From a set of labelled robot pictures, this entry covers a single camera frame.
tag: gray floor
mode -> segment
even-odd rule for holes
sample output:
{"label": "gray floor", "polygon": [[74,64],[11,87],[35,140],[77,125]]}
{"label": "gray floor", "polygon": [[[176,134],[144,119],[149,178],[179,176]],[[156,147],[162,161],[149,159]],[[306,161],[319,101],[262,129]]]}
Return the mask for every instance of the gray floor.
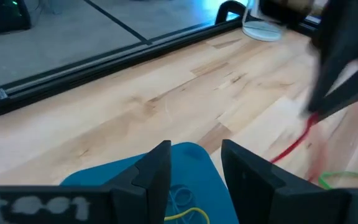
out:
{"label": "gray floor", "polygon": [[[43,7],[34,11],[37,1],[26,0],[33,28],[0,34],[0,85],[139,42],[82,0],[43,0]],[[51,1],[61,13],[46,6]],[[213,21],[224,0],[93,2],[151,39]]]}

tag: green rubber band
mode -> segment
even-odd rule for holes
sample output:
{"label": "green rubber band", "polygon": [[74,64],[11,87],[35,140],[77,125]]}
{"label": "green rubber band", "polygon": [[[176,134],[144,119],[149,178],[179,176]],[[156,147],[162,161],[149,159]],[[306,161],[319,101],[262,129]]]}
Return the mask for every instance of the green rubber band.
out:
{"label": "green rubber band", "polygon": [[352,177],[358,177],[358,172],[349,172],[349,171],[339,171],[339,172],[323,172],[318,177],[318,183],[322,188],[329,190],[332,189],[332,187],[325,181],[325,178],[334,176],[334,175],[346,175],[346,176],[352,176]]}

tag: wooden tabletop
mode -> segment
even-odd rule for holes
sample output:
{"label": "wooden tabletop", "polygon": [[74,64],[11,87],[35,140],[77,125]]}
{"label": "wooden tabletop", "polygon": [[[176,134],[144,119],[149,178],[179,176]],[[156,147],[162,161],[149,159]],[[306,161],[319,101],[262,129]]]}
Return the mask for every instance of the wooden tabletop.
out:
{"label": "wooden tabletop", "polygon": [[[164,139],[202,145],[220,173],[222,139],[271,159],[303,129],[315,68],[308,41],[287,32],[259,42],[235,30],[0,116],[0,184],[59,184]],[[325,169],[358,171],[358,103],[318,128]],[[304,177],[308,148],[279,166]]]}

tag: wood grain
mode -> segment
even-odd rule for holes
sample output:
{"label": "wood grain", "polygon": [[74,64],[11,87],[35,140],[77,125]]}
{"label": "wood grain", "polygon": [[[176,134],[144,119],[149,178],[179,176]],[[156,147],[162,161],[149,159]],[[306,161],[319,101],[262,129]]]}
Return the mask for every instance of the wood grain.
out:
{"label": "wood grain", "polygon": [[[5,114],[0,184],[58,184],[164,139],[202,145],[221,175],[222,139],[271,159],[303,129],[314,65],[305,36],[268,43],[235,30]],[[358,103],[319,127],[327,170],[358,171]],[[278,165],[304,177],[309,148]]]}

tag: yellow rubber band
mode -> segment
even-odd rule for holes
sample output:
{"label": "yellow rubber band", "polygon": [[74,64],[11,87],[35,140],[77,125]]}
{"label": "yellow rubber band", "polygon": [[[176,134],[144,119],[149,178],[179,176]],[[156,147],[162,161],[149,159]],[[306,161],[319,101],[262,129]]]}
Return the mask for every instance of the yellow rubber band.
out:
{"label": "yellow rubber band", "polygon": [[181,218],[181,217],[185,216],[187,213],[192,212],[192,211],[200,212],[204,216],[204,218],[206,220],[206,224],[210,224],[209,217],[206,214],[206,212],[204,212],[202,209],[197,208],[197,207],[189,208],[188,210],[186,210],[186,211],[184,211],[182,213],[179,213],[177,215],[172,215],[170,217],[165,217],[164,221],[175,220],[177,218]]}

